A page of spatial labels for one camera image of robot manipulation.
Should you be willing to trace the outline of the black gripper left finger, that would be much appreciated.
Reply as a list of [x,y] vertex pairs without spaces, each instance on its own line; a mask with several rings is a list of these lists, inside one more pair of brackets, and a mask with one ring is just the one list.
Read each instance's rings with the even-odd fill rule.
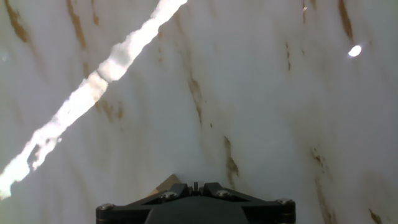
[[96,208],[96,224],[144,224],[150,212],[156,207],[184,197],[194,196],[196,193],[196,182],[192,186],[188,186],[187,184],[173,184],[167,190],[128,205],[102,204]]

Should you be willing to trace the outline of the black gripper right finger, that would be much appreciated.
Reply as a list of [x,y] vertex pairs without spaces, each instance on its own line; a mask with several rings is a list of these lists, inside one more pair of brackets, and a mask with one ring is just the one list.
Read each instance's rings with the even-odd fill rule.
[[289,198],[266,201],[222,187],[217,182],[198,187],[198,194],[237,205],[249,223],[295,223],[295,201]]

